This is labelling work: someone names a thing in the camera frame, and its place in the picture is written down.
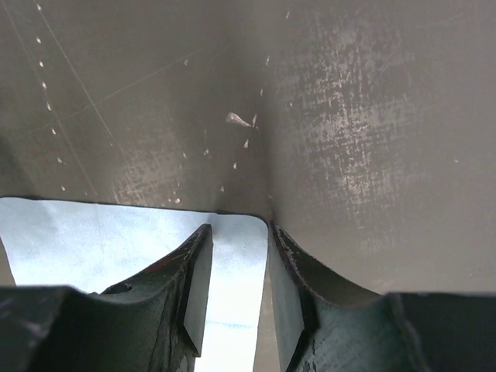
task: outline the scratched metal surface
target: scratched metal surface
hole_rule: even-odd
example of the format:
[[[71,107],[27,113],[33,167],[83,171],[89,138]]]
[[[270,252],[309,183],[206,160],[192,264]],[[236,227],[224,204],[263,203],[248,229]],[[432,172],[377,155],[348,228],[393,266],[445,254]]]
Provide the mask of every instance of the scratched metal surface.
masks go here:
[[[496,3],[258,7],[277,223],[376,291],[494,290]]]
[[[233,6],[2,0],[0,195],[267,216]]]
[[[493,289],[493,1],[0,4],[1,195],[272,210],[366,288]]]

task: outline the scratch mark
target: scratch mark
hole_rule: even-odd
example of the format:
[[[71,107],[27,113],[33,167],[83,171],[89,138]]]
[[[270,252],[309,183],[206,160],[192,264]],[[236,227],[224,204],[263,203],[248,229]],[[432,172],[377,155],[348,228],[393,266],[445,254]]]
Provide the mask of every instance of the scratch mark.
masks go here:
[[[10,23],[12,24],[12,28],[14,29],[14,32],[15,32],[15,35],[17,36],[17,40],[19,41],[21,47],[22,47],[22,51],[24,52],[24,54],[26,55],[26,58],[27,60],[29,61],[29,64],[32,66],[32,61],[31,61],[31,58],[29,57],[29,53],[26,49],[26,46],[24,45],[24,42],[22,41],[22,38],[21,36],[19,35],[19,31],[17,30],[17,27],[14,23],[14,20],[12,19],[12,15],[10,14],[10,11],[9,9],[7,8],[7,5],[5,5],[5,2],[4,0],[1,0],[2,1],[2,5],[3,5],[3,8],[5,9],[5,13],[7,14],[7,17],[9,18],[9,21]],[[41,81],[40,79],[40,75],[38,74],[38,71],[36,70],[36,68],[32,68],[33,69],[33,72],[34,74],[36,75],[36,77],[38,78],[38,81]],[[48,96],[47,96],[47,93],[45,91],[43,91],[43,93],[45,94],[45,99],[48,100]],[[79,156],[78,154],[76,153],[76,150],[74,149],[74,146],[72,144],[72,142],[69,140],[69,137],[68,135],[66,134],[65,130],[64,130],[64,127],[62,126],[62,123],[60,122],[59,120],[59,116],[57,115],[56,112],[53,112],[53,115],[55,116],[55,119],[57,120],[57,124],[60,128],[60,130],[62,131],[62,134],[64,135],[64,138],[67,142],[67,145],[69,146],[73,156],[74,156],[74,159],[76,160],[77,162],[77,165],[80,167],[83,175],[84,175],[84,178],[86,179],[86,182],[88,183],[90,189],[93,191],[93,193],[95,195],[97,195],[97,192],[96,192],[96,189],[95,189],[95,186],[93,185],[93,183],[91,182],[91,178],[88,176],[88,172],[86,171],[86,169],[84,168],[82,162],[79,160]],[[52,128],[52,133],[54,135],[57,134],[57,132],[55,132],[55,129]]]
[[[465,12],[461,12],[460,14],[455,15],[453,17],[450,17],[448,19],[443,19],[441,21],[434,22],[434,23],[429,23],[427,25],[419,25],[419,26],[416,26],[416,28],[417,29],[421,29],[421,28],[425,28],[425,27],[440,26],[440,25],[442,25],[444,23],[448,23],[448,22],[454,21],[455,19],[458,19],[458,18],[462,17],[464,14],[465,14]]]
[[[130,83],[130,84],[127,84],[125,87],[122,87],[120,89],[117,89],[116,91],[114,91],[113,93],[111,93],[110,95],[107,95],[106,97],[104,97],[101,101],[98,101],[96,104],[99,105],[101,104],[103,101],[106,101],[107,99],[113,97],[114,95],[117,95],[118,93],[120,93],[121,91],[125,91],[126,89],[128,88],[131,88],[133,87],[134,85],[136,84],[139,84],[141,81],[144,81],[146,79],[149,79],[151,78],[152,76],[155,76],[156,74],[159,74],[160,72],[162,71],[165,71],[166,69],[170,68],[170,67],[173,67],[175,64],[178,64],[179,62],[181,62],[182,60],[187,60],[188,57],[191,57],[193,55],[195,55],[196,53],[198,52],[201,52],[202,50],[205,49],[205,46],[201,47],[201,48],[198,48],[196,50],[193,50],[192,52],[186,54],[185,56],[183,57],[179,57],[177,58],[174,62],[170,62],[169,64],[166,64],[165,66],[159,68],[158,70],[152,72],[151,74],[148,74],[146,76],[143,76],[142,78]]]

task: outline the white paint chip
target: white paint chip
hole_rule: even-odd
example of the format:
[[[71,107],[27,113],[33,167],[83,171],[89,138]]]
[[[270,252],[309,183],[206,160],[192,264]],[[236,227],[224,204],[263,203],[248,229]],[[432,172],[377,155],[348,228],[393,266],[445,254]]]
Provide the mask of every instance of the white paint chip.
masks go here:
[[[229,124],[237,124],[238,126],[247,126],[251,128],[251,125],[245,122],[243,119],[239,117],[239,115],[234,112],[230,112],[227,114],[226,122]]]

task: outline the diagonal line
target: diagonal line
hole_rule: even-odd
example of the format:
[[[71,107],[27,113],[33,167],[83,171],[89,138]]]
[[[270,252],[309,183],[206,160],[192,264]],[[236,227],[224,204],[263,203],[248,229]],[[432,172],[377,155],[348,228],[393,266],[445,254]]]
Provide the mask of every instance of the diagonal line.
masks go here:
[[[12,19],[12,16],[10,14],[10,11],[7,8],[7,5],[5,5],[4,0],[1,0],[1,1],[2,1],[2,5],[3,5],[4,9],[5,9],[5,12],[7,13],[7,17],[9,18],[9,21],[12,24],[12,28],[15,31],[15,34],[17,36],[17,39],[19,40],[19,43],[21,44],[22,50],[24,51],[24,54],[26,55],[26,57],[27,57],[27,59],[29,61],[29,65],[30,65],[31,69],[33,70],[34,74],[36,75],[36,78],[38,79],[38,81],[42,81],[42,79],[40,79],[40,76],[38,75],[38,71],[36,70],[36,68],[33,68],[33,62],[31,61],[31,58],[29,57],[29,53],[28,53],[26,47],[24,46],[24,42],[22,41],[22,38],[19,35],[19,31],[17,30],[17,27],[16,27],[16,25],[14,23],[14,20]],[[45,99],[48,102],[49,101],[48,95],[47,95],[47,92],[44,89],[43,89],[43,95],[45,96]],[[78,154],[76,153],[76,150],[74,149],[74,146],[72,145],[72,142],[69,140],[69,137],[67,136],[67,133],[66,133],[66,131],[64,129],[64,126],[62,125],[62,123],[59,120],[59,116],[57,115],[57,113],[55,112],[54,109],[52,110],[52,112],[53,112],[53,115],[55,116],[55,119],[57,120],[57,124],[58,124],[58,126],[60,128],[60,131],[64,135],[64,138],[67,141],[67,144],[69,145],[69,148],[71,149],[71,152],[72,152],[72,154],[74,156],[74,159],[77,162],[77,165],[79,165],[81,171],[83,172],[84,177],[86,178],[86,181],[88,182],[89,187],[91,188],[91,190],[93,191],[93,193],[95,195],[98,195],[98,193],[96,192],[95,186],[93,185],[93,182],[91,182],[91,178],[89,177],[88,173],[86,172],[86,169],[84,168],[82,162],[79,160]]]
[[[77,81],[79,81],[79,84],[81,85],[81,88],[83,89],[83,92],[86,94],[86,96],[88,97],[88,100],[89,102],[91,103],[91,106],[93,106],[93,108],[95,109],[98,117],[100,118],[100,120],[102,121],[102,124],[103,126],[105,127],[105,130],[108,132],[108,134],[114,138],[114,135],[112,134],[112,132],[110,131],[109,127],[107,126],[107,124],[105,124],[105,121],[103,120],[102,116],[100,115],[100,112],[97,110],[96,106],[95,106],[95,103],[93,102],[93,100],[91,99],[89,93],[88,93],[88,90],[86,89],[86,87],[84,86],[82,80],[79,78],[79,75],[78,73],[76,72],[74,66],[72,65],[72,63],[69,61],[69,58],[67,57],[66,53],[64,52],[64,49],[62,49],[62,46],[60,45],[59,43],[59,40],[58,38],[55,36],[55,33],[53,33],[53,30],[52,28],[50,27],[50,25],[48,24],[47,22],[47,19],[45,18],[45,15],[43,14],[42,10],[39,10],[39,13],[41,15],[41,18],[43,20],[43,22],[45,23],[45,26],[48,28],[48,31],[50,32],[50,34],[52,35],[53,39],[55,40],[55,43],[57,44],[57,46],[59,47],[60,49],[60,52],[62,53],[62,55],[64,56],[65,60],[67,61],[67,64],[69,65],[69,67],[71,68],[74,76],[76,77]]]
[[[134,85],[136,85],[136,84],[140,83],[141,81],[144,81],[144,80],[146,80],[146,79],[148,79],[148,78],[151,78],[152,76],[155,76],[156,74],[159,74],[160,72],[165,71],[166,69],[168,69],[168,68],[170,68],[170,67],[173,67],[175,64],[178,64],[179,62],[181,62],[181,61],[185,60],[186,58],[191,57],[191,56],[195,55],[195,54],[196,54],[196,53],[198,53],[198,52],[201,52],[201,51],[202,51],[202,50],[204,50],[205,48],[206,48],[206,46],[201,47],[201,48],[198,48],[197,50],[193,50],[191,53],[186,54],[185,56],[183,56],[183,57],[180,57],[180,58],[176,59],[174,62],[170,62],[169,64],[166,64],[165,66],[163,66],[163,67],[159,68],[158,70],[156,70],[156,71],[152,72],[151,74],[148,74],[147,76],[144,76],[144,77],[142,77],[142,78],[140,78],[140,79],[138,79],[138,80],[134,81],[134,82],[133,82],[133,83],[131,83],[131,84],[127,84],[125,87],[122,87],[122,88],[120,88],[120,89],[118,89],[118,90],[114,91],[114,92],[113,92],[113,93],[111,93],[110,95],[107,95],[107,96],[106,96],[106,97],[104,97],[102,100],[98,101],[98,102],[97,102],[97,105],[99,105],[99,104],[100,104],[100,103],[102,103],[103,101],[106,101],[107,99],[109,99],[109,98],[113,97],[114,95],[117,95],[117,94],[118,94],[118,93],[120,93],[121,91],[124,91],[124,90],[126,90],[127,88],[131,88],[132,86],[134,86]]]

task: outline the white paint speck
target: white paint speck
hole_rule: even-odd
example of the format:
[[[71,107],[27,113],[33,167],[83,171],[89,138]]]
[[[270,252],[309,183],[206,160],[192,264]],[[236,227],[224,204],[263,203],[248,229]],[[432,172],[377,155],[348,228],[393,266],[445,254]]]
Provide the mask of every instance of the white paint speck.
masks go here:
[[[226,122],[229,124],[237,124],[238,126],[247,126],[251,128],[251,125],[245,122],[243,119],[239,117],[239,115],[234,112],[230,112],[227,114]]]

